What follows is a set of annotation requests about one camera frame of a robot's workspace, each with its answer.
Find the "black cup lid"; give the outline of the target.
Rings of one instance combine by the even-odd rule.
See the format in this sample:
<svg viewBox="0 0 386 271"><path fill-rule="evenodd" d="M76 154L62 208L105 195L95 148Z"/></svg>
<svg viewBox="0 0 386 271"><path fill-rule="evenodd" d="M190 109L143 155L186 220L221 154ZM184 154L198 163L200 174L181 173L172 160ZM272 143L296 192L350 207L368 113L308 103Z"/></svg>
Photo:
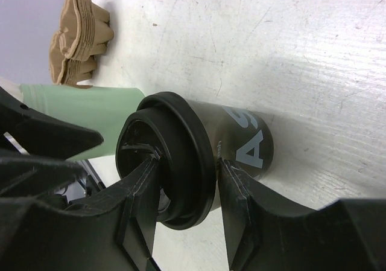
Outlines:
<svg viewBox="0 0 386 271"><path fill-rule="evenodd" d="M143 98L118 136L115 161L125 177L154 155L168 206L158 221L184 230L200 224L215 197L216 166L209 137L193 108L180 95L159 92Z"/></svg>

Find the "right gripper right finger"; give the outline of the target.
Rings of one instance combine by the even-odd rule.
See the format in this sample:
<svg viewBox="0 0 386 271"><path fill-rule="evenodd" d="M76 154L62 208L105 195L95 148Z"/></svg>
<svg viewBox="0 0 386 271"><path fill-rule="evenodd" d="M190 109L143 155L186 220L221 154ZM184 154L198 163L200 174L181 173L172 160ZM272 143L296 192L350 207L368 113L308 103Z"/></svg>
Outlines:
<svg viewBox="0 0 386 271"><path fill-rule="evenodd" d="M313 210L219 161L230 270L384 270L385 200L340 199Z"/></svg>

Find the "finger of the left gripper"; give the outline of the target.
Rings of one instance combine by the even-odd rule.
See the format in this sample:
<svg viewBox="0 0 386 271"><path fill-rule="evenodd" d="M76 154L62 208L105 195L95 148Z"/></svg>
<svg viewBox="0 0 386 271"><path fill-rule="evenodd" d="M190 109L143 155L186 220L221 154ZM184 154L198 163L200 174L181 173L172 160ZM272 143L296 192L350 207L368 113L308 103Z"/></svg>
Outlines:
<svg viewBox="0 0 386 271"><path fill-rule="evenodd" d="M5 133L28 154L55 159L69 159L103 143L99 132L40 113L1 89L1 148L17 151Z"/></svg>
<svg viewBox="0 0 386 271"><path fill-rule="evenodd" d="M87 176L74 162L1 151L1 197L39 197Z"/></svg>

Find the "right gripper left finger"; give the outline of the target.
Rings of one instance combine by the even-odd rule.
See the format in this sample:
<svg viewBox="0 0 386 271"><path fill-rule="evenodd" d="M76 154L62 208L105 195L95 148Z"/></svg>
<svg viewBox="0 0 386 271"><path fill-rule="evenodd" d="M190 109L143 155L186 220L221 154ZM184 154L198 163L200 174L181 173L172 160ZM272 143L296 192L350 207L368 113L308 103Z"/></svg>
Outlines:
<svg viewBox="0 0 386 271"><path fill-rule="evenodd" d="M152 257L159 162L64 210L38 200L1 200L2 270L157 270Z"/></svg>

